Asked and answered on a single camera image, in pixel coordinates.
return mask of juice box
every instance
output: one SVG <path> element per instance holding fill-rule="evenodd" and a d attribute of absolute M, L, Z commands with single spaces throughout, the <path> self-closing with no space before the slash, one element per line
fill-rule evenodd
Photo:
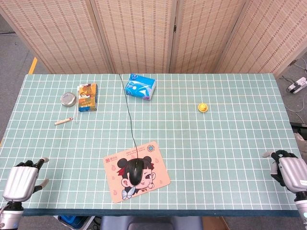
<path fill-rule="evenodd" d="M 97 91 L 98 86 L 96 83 L 80 85 L 78 100 L 79 111 L 96 111 L 97 110 Z"/>

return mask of table edge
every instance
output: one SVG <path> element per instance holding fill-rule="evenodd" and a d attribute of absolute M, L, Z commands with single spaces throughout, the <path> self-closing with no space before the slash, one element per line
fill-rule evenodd
<path fill-rule="evenodd" d="M 47 209 L 25 208 L 24 216 L 229 216 L 299 217 L 297 210 L 141 210 L 141 209 Z"/>

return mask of power strip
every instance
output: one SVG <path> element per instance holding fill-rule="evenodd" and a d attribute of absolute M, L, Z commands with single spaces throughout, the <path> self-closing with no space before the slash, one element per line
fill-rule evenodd
<path fill-rule="evenodd" d="M 307 86 L 307 79 L 302 77 L 287 88 L 288 92 L 297 93 Z"/>

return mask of cartoon girl illustration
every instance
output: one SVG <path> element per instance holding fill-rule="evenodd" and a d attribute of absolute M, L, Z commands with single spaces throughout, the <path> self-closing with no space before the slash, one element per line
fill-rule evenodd
<path fill-rule="evenodd" d="M 155 179 L 155 173 L 152 172 L 154 169 L 154 164 L 151 163 L 152 159 L 149 156 L 146 156 L 140 160 L 144 162 L 144 167 L 141 182 L 136 186 L 132 185 L 128 179 L 129 170 L 130 167 L 132 167 L 131 160 L 127 161 L 126 158 L 122 158 L 117 162 L 118 167 L 120 167 L 118 175 L 122 176 L 123 179 L 121 180 L 121 184 L 125 187 L 122 191 L 123 200 L 130 199 L 135 193 L 138 193 L 139 190 L 144 192 L 147 191 L 147 188 L 154 188 L 153 180 Z"/>

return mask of woven room divider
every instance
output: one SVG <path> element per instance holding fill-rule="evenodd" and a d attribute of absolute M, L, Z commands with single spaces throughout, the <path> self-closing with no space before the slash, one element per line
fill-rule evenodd
<path fill-rule="evenodd" d="M 85 1 L 0 0 L 0 13 L 50 73 L 106 73 Z"/>
<path fill-rule="evenodd" d="M 172 73 L 212 73 L 245 0 L 179 1 Z"/>
<path fill-rule="evenodd" d="M 215 72 L 278 77 L 306 51 L 306 0 L 251 0 Z"/>
<path fill-rule="evenodd" d="M 0 0 L 50 73 L 273 72 L 307 50 L 304 0 Z"/>

